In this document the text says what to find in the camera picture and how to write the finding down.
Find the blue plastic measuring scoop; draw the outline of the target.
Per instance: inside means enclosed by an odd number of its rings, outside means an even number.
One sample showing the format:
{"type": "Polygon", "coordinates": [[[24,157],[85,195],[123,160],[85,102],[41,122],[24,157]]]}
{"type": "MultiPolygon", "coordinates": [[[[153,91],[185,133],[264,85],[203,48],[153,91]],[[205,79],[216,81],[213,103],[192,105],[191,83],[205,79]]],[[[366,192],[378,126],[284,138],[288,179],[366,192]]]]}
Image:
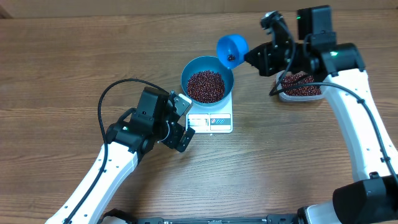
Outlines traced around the blue plastic measuring scoop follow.
{"type": "Polygon", "coordinates": [[[216,45],[216,54],[221,64],[227,69],[234,69],[244,63],[244,56],[249,52],[246,39],[239,34],[226,35],[219,39],[216,45]],[[228,55],[234,55],[235,61],[229,62],[228,55]]]}

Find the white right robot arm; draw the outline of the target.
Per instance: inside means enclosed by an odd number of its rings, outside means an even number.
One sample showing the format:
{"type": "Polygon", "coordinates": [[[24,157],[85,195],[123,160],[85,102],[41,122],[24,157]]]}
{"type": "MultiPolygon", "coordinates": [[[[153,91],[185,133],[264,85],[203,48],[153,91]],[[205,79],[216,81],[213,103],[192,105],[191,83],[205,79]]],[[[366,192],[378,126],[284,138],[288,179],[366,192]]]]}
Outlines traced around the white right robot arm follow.
{"type": "Polygon", "coordinates": [[[384,127],[371,95],[362,56],[352,43],[339,44],[330,6],[297,11],[298,40],[294,40],[277,11],[261,19],[272,41],[250,49],[244,37],[222,37],[216,56],[193,59],[183,69],[182,86],[204,70],[224,76],[224,99],[234,85],[232,69],[242,63],[263,77],[277,75],[271,95],[285,90],[289,71],[304,71],[329,102],[343,133],[353,171],[353,183],[333,192],[328,202],[302,207],[295,214],[270,214],[266,223],[379,223],[397,219],[397,150],[384,127]]]}

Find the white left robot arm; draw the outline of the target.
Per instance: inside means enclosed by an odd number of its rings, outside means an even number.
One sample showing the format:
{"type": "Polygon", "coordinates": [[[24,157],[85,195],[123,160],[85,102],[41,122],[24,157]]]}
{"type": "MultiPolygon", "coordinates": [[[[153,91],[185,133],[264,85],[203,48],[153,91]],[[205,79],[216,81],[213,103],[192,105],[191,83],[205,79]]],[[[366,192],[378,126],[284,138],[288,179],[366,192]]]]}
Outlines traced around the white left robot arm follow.
{"type": "Polygon", "coordinates": [[[98,223],[117,189],[155,143],[186,150],[195,132],[178,121],[191,105],[183,94],[145,87],[138,106],[128,109],[106,130],[96,161],[48,223],[98,223]]]}

